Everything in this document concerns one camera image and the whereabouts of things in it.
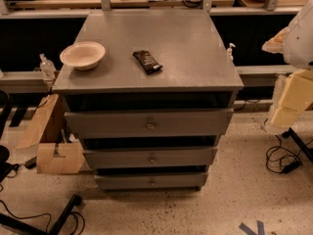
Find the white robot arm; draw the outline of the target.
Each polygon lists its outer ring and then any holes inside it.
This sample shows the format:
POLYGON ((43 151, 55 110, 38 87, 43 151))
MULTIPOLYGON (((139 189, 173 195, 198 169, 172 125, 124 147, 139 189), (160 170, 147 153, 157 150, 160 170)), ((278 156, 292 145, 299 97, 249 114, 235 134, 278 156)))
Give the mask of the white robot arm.
POLYGON ((302 7, 289 25, 266 41, 262 50, 282 54, 295 67, 290 75, 279 75, 274 87, 266 130, 287 131, 313 103, 313 0, 302 7))

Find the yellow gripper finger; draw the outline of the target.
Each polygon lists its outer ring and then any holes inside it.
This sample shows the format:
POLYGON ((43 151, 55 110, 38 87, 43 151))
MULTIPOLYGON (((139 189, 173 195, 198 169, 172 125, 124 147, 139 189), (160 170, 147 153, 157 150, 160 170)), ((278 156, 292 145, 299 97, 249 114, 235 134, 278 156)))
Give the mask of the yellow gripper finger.
POLYGON ((313 104, 313 71, 296 70, 280 75, 274 88, 269 128, 287 130, 313 104))

